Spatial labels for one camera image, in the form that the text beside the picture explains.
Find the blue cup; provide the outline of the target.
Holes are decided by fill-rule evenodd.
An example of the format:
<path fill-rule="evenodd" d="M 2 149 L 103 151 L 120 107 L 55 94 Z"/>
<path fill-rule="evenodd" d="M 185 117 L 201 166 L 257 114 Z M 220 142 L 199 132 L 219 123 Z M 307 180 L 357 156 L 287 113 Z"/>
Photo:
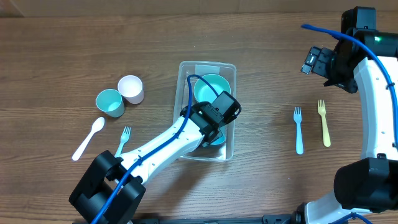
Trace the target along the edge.
<path fill-rule="evenodd" d="M 221 136 L 220 136 L 218 139 L 215 139 L 215 140 L 211 143 L 212 146 L 221 145 L 221 144 L 223 144 L 223 143 L 226 141 L 226 136 L 225 136 L 222 132 L 220 132 L 220 134 L 221 134 Z"/>

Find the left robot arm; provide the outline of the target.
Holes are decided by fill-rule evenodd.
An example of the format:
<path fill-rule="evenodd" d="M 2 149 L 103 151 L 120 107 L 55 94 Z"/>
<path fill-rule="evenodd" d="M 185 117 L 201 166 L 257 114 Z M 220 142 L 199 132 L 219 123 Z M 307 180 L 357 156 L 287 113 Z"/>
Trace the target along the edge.
<path fill-rule="evenodd" d="M 95 157 L 70 204 L 88 223 L 129 223 L 145 184 L 180 156 L 214 141 L 240 112 L 240 105 L 225 101 L 186 106 L 169 129 L 145 145 L 118 156 L 104 151 Z"/>

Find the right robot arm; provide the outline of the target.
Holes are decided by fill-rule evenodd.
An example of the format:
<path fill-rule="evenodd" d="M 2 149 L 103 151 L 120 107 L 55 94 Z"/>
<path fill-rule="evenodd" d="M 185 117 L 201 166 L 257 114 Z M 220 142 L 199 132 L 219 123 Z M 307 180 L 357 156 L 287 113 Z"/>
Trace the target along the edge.
<path fill-rule="evenodd" d="M 338 40 L 334 50 L 312 47 L 302 72 L 360 94 L 363 146 L 359 161 L 338 169 L 333 191 L 299 206 L 291 223 L 346 223 L 397 210 L 397 34 L 302 27 Z"/>

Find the teal bowl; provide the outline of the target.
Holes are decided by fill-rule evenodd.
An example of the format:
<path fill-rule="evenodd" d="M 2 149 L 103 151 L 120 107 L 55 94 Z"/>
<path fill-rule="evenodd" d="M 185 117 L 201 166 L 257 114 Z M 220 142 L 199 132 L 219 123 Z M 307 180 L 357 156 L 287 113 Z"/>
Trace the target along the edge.
<path fill-rule="evenodd" d="M 218 94 L 222 91 L 231 93 L 229 82 L 220 75 L 207 74 L 203 78 L 216 90 Z M 212 103 L 216 100 L 217 96 L 214 91 L 201 79 L 197 80 L 194 86 L 194 97 L 198 103 L 207 101 Z"/>

